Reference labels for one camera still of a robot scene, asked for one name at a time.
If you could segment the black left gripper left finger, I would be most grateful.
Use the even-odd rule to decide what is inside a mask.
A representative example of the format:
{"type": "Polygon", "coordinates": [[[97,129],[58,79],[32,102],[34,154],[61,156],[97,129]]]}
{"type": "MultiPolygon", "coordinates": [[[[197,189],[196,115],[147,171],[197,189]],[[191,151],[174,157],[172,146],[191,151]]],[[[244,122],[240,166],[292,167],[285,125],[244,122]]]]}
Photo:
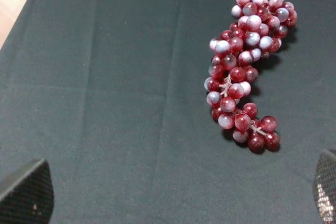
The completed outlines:
{"type": "Polygon", "coordinates": [[[47,160],[34,159],[1,180],[1,223],[49,223],[54,188],[47,160]]]}

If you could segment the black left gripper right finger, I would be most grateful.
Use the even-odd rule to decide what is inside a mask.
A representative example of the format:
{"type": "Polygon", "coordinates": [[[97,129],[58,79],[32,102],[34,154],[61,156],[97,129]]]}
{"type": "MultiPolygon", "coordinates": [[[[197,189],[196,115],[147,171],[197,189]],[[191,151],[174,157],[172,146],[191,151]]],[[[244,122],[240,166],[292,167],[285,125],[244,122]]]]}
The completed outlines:
{"type": "Polygon", "coordinates": [[[319,157],[313,196],[323,223],[335,223],[335,150],[325,150],[319,157]]]}

